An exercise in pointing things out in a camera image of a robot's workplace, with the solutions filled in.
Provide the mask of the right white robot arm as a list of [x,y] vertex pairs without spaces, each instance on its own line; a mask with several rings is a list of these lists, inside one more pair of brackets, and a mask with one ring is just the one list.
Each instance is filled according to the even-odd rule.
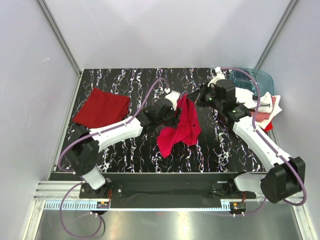
[[238,101],[233,82],[226,79],[215,84],[205,82],[187,94],[187,98],[199,107],[215,109],[218,119],[247,144],[264,166],[265,174],[239,173],[228,182],[230,190],[263,194],[273,204],[302,192],[299,204],[306,202],[304,160],[291,157],[265,134],[244,102]]

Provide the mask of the bright pink-red t-shirt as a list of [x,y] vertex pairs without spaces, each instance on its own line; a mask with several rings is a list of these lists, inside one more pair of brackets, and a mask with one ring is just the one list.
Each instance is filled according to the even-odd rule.
[[157,145],[164,158],[171,154],[172,148],[176,143],[183,142],[188,146],[195,145],[202,132],[196,106],[187,98],[187,94],[184,94],[179,99],[177,106],[181,108],[177,128],[165,127],[157,137]]

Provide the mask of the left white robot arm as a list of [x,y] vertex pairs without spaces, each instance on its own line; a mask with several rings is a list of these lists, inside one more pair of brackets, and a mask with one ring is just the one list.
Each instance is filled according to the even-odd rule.
[[159,126],[177,128],[182,111],[179,98],[177,92],[172,92],[123,121],[78,130],[76,140],[63,151],[75,175],[93,190],[103,188],[107,181],[96,166],[98,154],[118,142],[152,133]]

